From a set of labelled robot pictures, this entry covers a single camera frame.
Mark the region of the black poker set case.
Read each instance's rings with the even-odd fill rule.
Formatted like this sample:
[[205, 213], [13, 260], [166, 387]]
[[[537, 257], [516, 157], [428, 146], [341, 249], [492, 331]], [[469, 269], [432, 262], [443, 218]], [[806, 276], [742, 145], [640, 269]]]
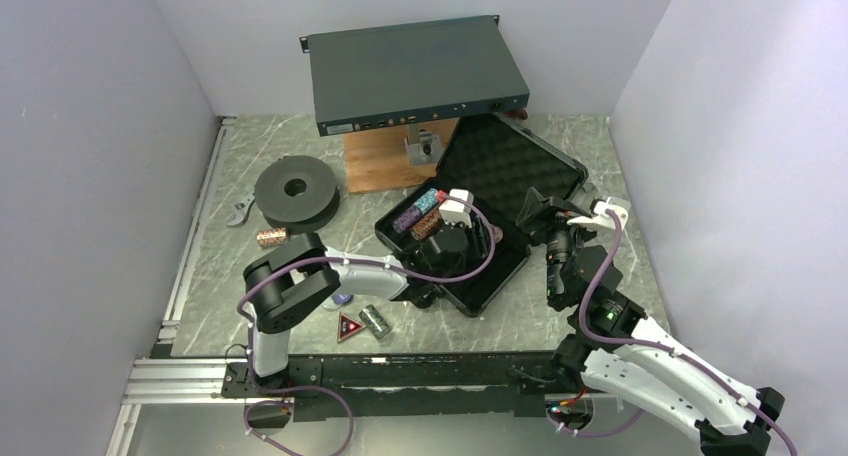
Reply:
[[459, 120], [436, 168], [414, 192], [375, 224], [375, 234], [397, 258], [418, 246], [409, 230], [399, 229], [399, 218], [430, 189], [465, 189], [490, 223], [501, 229], [493, 261], [481, 275], [452, 284], [411, 284], [411, 301], [420, 308], [443, 297], [463, 315], [476, 317], [524, 265], [530, 254], [531, 237], [517, 225], [529, 188], [544, 196], [567, 199], [588, 178], [580, 161], [495, 113]]

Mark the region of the green blue chip stack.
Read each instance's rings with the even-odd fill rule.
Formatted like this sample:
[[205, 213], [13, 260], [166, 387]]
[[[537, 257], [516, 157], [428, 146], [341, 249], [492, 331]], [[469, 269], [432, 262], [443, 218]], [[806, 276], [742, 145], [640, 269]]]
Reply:
[[388, 336], [392, 327], [374, 305], [367, 305], [359, 311], [359, 317], [377, 340]]

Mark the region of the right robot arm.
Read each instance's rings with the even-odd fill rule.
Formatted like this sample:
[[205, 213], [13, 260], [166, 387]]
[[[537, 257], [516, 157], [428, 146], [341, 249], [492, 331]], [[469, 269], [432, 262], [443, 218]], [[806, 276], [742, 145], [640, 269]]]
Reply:
[[764, 455], [771, 437], [790, 439], [777, 420], [784, 396], [721, 372], [671, 336], [617, 288], [614, 255], [629, 219], [619, 198], [584, 210], [530, 188], [518, 227], [546, 246], [547, 304], [570, 310], [551, 359], [557, 387], [615, 395], [694, 439], [704, 455]]

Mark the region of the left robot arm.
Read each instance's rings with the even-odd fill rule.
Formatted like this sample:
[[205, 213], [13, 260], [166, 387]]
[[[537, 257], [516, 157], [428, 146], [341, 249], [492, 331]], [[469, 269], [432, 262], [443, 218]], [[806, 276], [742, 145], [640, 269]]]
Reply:
[[248, 322], [248, 383], [264, 396], [285, 387], [291, 330], [330, 297], [421, 305], [436, 286], [481, 274], [497, 242], [486, 221], [444, 226], [401, 258], [341, 252], [315, 233], [293, 237], [243, 272], [246, 293], [236, 310]]

